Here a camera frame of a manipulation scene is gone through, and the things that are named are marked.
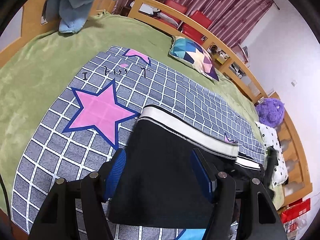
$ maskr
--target purple plush toy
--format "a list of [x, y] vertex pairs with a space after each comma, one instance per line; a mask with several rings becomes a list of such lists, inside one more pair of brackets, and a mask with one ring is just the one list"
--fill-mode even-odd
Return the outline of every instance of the purple plush toy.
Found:
[[284, 118], [284, 104], [276, 98], [266, 98], [256, 106], [259, 122], [270, 127], [282, 123]]

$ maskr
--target bed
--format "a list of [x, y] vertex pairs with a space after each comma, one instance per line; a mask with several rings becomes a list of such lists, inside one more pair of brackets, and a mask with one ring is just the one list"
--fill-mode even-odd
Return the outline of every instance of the bed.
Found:
[[[44, 2], [45, 0], [28, 0], [25, 3], [21, 37], [0, 52], [0, 66], [4, 66], [0, 70], [1, 109], [3, 110], [0, 169], [10, 198], [12, 198], [11, 189], [16, 179], [22, 153], [47, 109], [78, 73], [81, 66], [98, 52], [106, 51], [114, 45], [135, 49], [148, 55], [221, 95], [232, 109], [248, 121], [255, 137], [262, 140], [254, 123], [258, 120], [254, 104], [262, 98], [267, 98], [268, 95], [230, 48], [184, 14], [154, 0], [135, 0], [128, 17], [122, 17], [108, 13], [113, 9], [115, 4], [113, 1], [96, 0], [90, 15], [99, 15], [91, 17], [79, 34], [63, 35], [55, 32], [59, 23], [58, 19], [41, 25]], [[178, 36], [183, 36], [183, 34], [160, 21], [139, 13], [142, 3], [168, 12], [201, 32], [207, 37], [203, 44], [205, 49], [216, 44], [230, 56], [218, 69], [219, 83], [204, 78], [195, 70], [168, 56], [172, 38], [167, 34]], [[143, 37], [143, 42], [137, 42], [137, 39], [141, 37]], [[251, 79], [259, 90], [258, 95], [255, 95], [229, 69], [233, 62], [237, 63]], [[301, 141], [287, 112], [278, 136], [280, 140], [290, 140], [289, 147], [284, 152], [285, 159], [299, 160], [289, 173], [288, 185], [299, 183], [301, 187], [284, 197], [282, 206], [286, 206], [310, 193], [312, 184]], [[0, 207], [5, 210], [2, 196], [0, 200]]]

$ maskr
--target red chair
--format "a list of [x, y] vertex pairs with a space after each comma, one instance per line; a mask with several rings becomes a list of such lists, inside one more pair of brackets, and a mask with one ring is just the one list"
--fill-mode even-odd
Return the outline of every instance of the red chair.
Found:
[[[171, 8], [173, 8], [173, 9], [175, 9], [175, 10], [177, 10], [177, 11], [179, 11], [179, 12], [181, 12], [181, 13], [183, 13], [183, 14], [187, 11], [187, 7], [182, 6], [181, 4], [178, 4], [178, 3], [176, 3], [176, 2], [174, 2], [172, 0], [166, 0], [164, 2], [164, 4], [169, 6], [169, 7], [171, 7]], [[162, 13], [167, 15], [167, 16], [169, 16], [170, 18], [174, 19], [179, 24], [180, 20], [178, 18], [176, 18], [176, 17], [174, 17], [174, 16], [172, 16], [172, 15], [166, 13], [166, 12], [162, 12]], [[169, 23], [169, 22], [167, 22], [167, 21], [165, 21], [163, 19], [157, 19], [157, 20], [160, 21], [160, 22], [163, 22], [163, 23], [165, 23], [165, 24], [167, 24], [169, 26], [171, 26], [172, 28], [177, 29], [176, 26], [174, 26], [173, 24], [171, 24], [171, 23]]]
[[[193, 19], [195, 22], [199, 23], [204, 28], [209, 28], [209, 26], [212, 24], [212, 21], [209, 20], [202, 12], [199, 10], [196, 10], [191, 16], [191, 19]], [[194, 41], [198, 42], [200, 45], [204, 43], [204, 41], [201, 40], [203, 37], [203, 34], [198, 32], [196, 29], [192, 28], [188, 24], [182, 25], [182, 33], [188, 36], [189, 38], [193, 39]]]

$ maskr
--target wall switch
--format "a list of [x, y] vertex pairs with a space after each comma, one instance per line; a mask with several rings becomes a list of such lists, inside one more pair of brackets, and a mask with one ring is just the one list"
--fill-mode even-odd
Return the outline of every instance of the wall switch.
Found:
[[297, 85], [297, 82], [295, 80], [292, 80], [291, 85], [295, 87]]

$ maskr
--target black cable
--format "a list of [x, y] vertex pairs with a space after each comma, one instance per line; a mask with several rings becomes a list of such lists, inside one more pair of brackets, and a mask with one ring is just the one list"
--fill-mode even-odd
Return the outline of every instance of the black cable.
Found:
[[8, 193], [7, 193], [7, 190], [5, 188], [4, 182], [2, 180], [1, 173], [0, 173], [0, 184], [1, 184], [1, 187], [2, 187], [3, 195], [4, 195], [5, 204], [7, 206], [7, 214], [8, 214], [10, 231], [11, 231], [11, 234], [13, 236], [11, 212], [10, 212], [10, 204], [9, 204], [9, 199], [8, 199]]

